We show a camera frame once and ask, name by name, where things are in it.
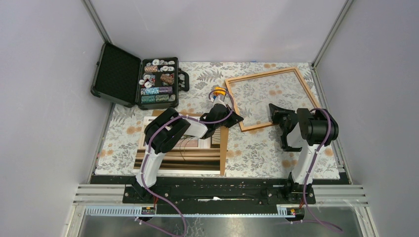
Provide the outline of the wooden picture frame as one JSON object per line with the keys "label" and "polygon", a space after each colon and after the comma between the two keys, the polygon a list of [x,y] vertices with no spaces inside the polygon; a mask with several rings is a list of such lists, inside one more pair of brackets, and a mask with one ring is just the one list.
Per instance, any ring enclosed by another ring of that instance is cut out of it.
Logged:
{"label": "wooden picture frame", "polygon": [[270,103],[289,110],[321,106],[297,67],[229,78],[225,84],[235,112],[244,118],[239,123],[242,132],[273,125]]}

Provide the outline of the photo print of window plant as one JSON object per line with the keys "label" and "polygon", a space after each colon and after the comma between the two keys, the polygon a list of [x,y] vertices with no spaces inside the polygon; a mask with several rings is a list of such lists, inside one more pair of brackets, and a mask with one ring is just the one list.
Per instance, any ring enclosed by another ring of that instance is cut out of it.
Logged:
{"label": "photo print of window plant", "polygon": [[220,130],[213,139],[183,136],[171,151],[166,153],[160,174],[220,174]]}

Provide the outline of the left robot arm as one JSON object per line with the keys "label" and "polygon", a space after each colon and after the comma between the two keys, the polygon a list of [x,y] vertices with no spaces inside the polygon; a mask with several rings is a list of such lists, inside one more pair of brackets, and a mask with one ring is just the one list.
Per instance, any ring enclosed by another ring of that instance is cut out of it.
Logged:
{"label": "left robot arm", "polygon": [[133,183],[134,196],[142,203],[153,198],[152,186],[157,181],[158,170],[169,151],[183,136],[207,139],[224,126],[230,128],[244,120],[229,105],[216,103],[210,112],[199,118],[181,115],[174,108],[168,108],[152,120],[145,128],[145,156],[140,171]]}

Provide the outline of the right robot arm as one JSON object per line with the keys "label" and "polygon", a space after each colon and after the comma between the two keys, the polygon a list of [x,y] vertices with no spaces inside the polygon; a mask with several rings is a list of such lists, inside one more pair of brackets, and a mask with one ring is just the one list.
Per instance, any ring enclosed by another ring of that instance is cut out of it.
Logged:
{"label": "right robot arm", "polygon": [[298,108],[296,111],[268,104],[271,121],[279,125],[280,147],[284,152],[299,153],[281,195],[289,203],[304,203],[312,189],[314,169],[320,150],[336,140],[339,126],[326,109]]}

